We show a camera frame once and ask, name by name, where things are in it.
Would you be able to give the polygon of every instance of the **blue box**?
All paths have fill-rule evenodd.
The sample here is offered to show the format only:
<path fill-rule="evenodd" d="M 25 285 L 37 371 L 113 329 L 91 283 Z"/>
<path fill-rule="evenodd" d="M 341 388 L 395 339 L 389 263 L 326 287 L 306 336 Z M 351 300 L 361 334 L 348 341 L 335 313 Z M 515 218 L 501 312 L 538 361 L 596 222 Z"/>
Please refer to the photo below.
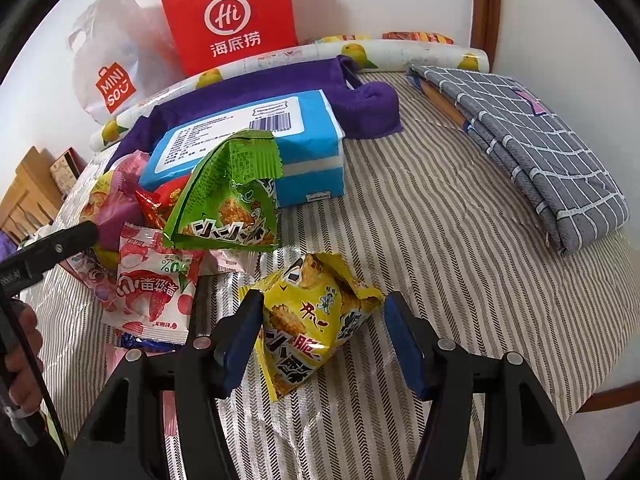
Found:
<path fill-rule="evenodd" d="M 279 207 L 344 194 L 344 132 L 322 90 L 255 101 L 172 128 L 152 153 L 140 186 L 155 190 L 191 173 L 207 153 L 245 128 L 273 132 L 284 173 L 276 180 Z"/>

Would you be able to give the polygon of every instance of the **black cable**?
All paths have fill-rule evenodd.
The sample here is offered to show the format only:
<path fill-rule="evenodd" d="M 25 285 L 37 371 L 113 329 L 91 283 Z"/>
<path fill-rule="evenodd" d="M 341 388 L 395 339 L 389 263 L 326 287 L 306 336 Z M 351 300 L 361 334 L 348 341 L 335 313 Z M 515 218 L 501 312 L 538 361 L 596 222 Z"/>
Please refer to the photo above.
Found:
<path fill-rule="evenodd" d="M 0 286 L 0 308 L 2 308 L 2 312 L 6 316 L 11 329 L 14 331 L 15 336 L 18 339 L 18 343 L 20 343 L 20 347 L 24 352 L 24 355 L 27 357 L 29 368 L 31 369 L 31 372 L 36 379 L 36 383 L 38 384 L 38 388 L 40 389 L 40 393 L 42 394 L 42 399 L 44 400 L 44 404 L 47 407 L 49 416 L 53 421 L 53 426 L 56 429 L 56 433 L 58 434 L 58 440 L 60 441 L 60 446 L 62 447 L 62 453 L 65 455 L 65 457 L 69 456 L 69 449 L 66 446 L 65 433 L 62 431 L 62 425 L 60 424 L 58 413 L 56 412 L 56 409 L 53 406 L 53 401 L 51 400 L 51 396 L 49 395 L 49 389 L 44 382 L 42 372 L 40 371 L 40 367 L 38 366 L 35 355 L 33 355 L 29 340 L 27 339 L 27 336 L 24 333 L 22 326 L 20 325 L 18 317 L 15 315 L 14 308 L 11 306 L 11 300 L 5 293 L 2 286 Z"/>

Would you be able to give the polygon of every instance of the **purple towel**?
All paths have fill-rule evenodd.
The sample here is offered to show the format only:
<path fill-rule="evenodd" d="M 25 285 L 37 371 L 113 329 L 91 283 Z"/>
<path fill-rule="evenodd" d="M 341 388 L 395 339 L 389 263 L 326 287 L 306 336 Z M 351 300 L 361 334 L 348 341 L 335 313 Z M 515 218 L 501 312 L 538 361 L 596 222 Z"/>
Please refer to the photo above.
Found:
<path fill-rule="evenodd" d="M 7 256 L 11 256 L 18 247 L 14 241 L 9 238 L 9 235 L 4 231 L 0 231 L 0 261 L 4 260 Z"/>
<path fill-rule="evenodd" d="M 398 94 L 383 82 L 362 84 L 350 57 L 308 61 L 241 75 L 205 86 L 156 106 L 140 117 L 107 164 L 136 150 L 151 153 L 176 126 L 236 106 L 307 90 L 324 91 L 349 139 L 376 139 L 402 130 Z"/>

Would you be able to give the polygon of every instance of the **white label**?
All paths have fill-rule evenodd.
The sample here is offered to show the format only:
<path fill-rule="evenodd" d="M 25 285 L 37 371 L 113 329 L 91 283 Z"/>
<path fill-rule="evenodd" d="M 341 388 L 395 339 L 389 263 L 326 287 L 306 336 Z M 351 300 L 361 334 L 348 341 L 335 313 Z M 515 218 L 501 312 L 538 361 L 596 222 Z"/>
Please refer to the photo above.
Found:
<path fill-rule="evenodd" d="M 331 198 L 331 191 L 318 191 L 306 196 L 307 202 L 315 202 L 316 200 L 324 200 L 325 198 Z"/>
<path fill-rule="evenodd" d="M 229 135 L 246 128 L 268 130 L 274 137 L 301 134 L 305 125 L 298 98 L 293 96 L 251 105 L 178 128 L 160 155 L 156 173 L 200 160 Z"/>

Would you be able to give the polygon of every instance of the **human hand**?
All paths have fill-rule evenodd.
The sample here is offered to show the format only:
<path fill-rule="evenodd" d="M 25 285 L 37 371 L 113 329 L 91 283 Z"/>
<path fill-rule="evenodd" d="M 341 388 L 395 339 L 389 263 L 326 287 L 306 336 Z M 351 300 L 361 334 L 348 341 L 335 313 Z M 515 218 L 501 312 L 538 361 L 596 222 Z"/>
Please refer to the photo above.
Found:
<path fill-rule="evenodd" d="M 27 306 L 18 318 L 20 325 L 31 346 L 31 350 L 35 356 L 38 355 L 42 348 L 42 335 L 36 329 L 38 318 L 36 313 L 30 306 Z M 36 357 L 40 371 L 43 369 L 42 361 Z M 14 382 L 9 389 L 9 395 L 13 401 L 18 404 L 25 413 L 33 413 L 40 408 L 42 402 L 42 394 L 33 376 L 27 357 L 22 348 L 14 349 L 4 358 L 4 364 L 10 372 L 16 374 Z"/>

